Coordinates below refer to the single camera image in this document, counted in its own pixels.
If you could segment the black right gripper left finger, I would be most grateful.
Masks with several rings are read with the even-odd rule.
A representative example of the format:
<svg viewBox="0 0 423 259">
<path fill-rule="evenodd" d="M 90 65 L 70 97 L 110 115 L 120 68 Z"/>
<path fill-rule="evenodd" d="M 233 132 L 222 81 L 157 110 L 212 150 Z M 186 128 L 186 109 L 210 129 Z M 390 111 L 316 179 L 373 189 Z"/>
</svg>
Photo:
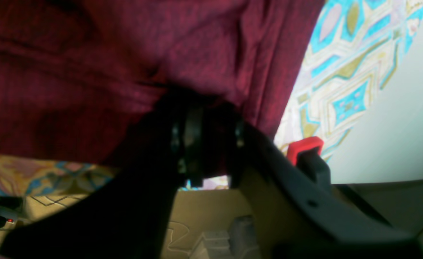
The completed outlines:
<svg viewBox="0 0 423 259">
<path fill-rule="evenodd" d="M 206 101 L 170 95 L 108 157 L 120 171 L 85 199 L 11 231 L 2 259 L 158 259 L 172 205 L 203 180 Z"/>
</svg>

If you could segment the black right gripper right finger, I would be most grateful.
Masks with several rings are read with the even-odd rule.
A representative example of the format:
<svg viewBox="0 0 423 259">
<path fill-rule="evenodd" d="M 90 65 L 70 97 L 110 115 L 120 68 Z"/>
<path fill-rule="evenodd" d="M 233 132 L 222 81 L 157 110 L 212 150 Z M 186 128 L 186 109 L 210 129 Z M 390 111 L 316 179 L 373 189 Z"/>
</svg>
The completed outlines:
<svg viewBox="0 0 423 259">
<path fill-rule="evenodd" d="M 312 182 L 262 132 L 236 117 L 231 187 L 249 203 L 264 259 L 423 259 L 414 236 Z"/>
</svg>

